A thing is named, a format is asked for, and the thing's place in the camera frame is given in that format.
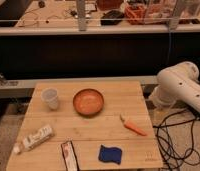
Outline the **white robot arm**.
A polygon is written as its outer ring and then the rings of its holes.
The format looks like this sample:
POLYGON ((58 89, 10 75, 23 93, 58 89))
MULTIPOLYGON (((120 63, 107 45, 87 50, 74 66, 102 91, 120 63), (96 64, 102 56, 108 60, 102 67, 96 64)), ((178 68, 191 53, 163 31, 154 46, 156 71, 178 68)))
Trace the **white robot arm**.
POLYGON ((157 74, 158 85, 149 96, 158 109, 172 107, 177 100, 200 113, 199 69, 190 61, 162 69, 157 74))

